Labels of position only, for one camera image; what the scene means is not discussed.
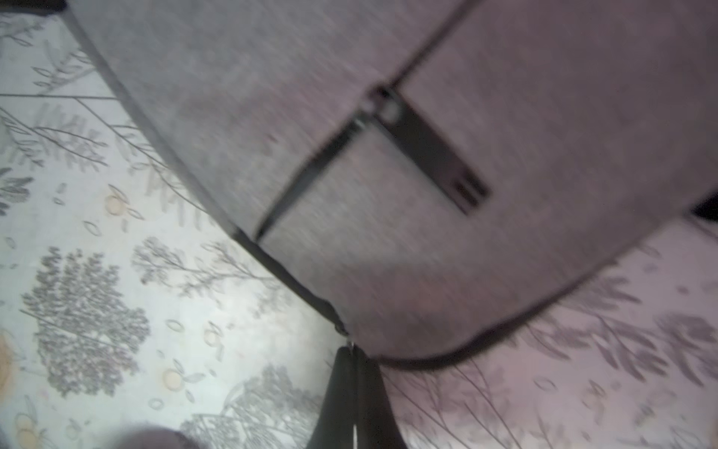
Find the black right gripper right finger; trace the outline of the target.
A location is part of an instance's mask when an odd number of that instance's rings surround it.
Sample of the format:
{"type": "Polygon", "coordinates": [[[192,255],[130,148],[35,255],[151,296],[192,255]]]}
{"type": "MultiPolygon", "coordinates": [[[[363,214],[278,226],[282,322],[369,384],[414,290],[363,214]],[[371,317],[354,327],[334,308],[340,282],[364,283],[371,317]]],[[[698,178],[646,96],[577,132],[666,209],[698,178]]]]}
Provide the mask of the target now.
{"type": "Polygon", "coordinates": [[[355,346],[356,431],[359,449],[407,449],[387,394],[380,365],[355,346]]]}

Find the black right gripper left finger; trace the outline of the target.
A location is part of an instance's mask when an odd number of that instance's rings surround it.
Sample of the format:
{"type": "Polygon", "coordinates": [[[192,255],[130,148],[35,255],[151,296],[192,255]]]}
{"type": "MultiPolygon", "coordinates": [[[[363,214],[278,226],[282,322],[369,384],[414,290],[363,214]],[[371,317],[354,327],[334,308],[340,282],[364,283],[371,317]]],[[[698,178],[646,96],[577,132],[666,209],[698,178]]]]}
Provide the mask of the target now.
{"type": "Polygon", "coordinates": [[[317,424],[306,449],[353,449],[355,440],[355,358],[338,349],[317,424]]]}

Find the grey laptop sleeve bag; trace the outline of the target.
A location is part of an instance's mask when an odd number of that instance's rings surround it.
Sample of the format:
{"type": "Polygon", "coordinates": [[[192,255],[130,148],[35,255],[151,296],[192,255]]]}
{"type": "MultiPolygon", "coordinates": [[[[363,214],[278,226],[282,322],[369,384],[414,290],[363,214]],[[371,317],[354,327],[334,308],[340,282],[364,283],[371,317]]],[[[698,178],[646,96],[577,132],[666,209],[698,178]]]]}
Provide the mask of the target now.
{"type": "Polygon", "coordinates": [[[73,1],[217,223],[372,357],[454,359],[717,188],[714,1],[73,1]]]}

